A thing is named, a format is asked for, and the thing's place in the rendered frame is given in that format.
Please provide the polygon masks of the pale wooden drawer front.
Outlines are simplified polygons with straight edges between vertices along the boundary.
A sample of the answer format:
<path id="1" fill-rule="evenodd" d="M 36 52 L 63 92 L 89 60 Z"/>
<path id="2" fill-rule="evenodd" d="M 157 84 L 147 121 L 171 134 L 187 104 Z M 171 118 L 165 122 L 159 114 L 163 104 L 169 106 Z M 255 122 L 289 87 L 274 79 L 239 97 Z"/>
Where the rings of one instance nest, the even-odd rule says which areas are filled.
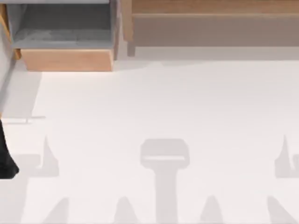
<path id="1" fill-rule="evenodd" d="M 22 49 L 29 71 L 112 71 L 111 49 Z"/>

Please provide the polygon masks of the wooden open shelf cupboard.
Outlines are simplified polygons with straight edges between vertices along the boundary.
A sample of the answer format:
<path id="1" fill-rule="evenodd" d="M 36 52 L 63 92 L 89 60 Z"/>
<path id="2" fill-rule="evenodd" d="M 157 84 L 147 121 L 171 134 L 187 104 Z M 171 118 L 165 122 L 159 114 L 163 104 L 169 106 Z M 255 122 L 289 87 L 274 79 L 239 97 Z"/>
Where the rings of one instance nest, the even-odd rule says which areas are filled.
<path id="1" fill-rule="evenodd" d="M 137 47 L 299 47 L 299 0 L 120 0 Z"/>

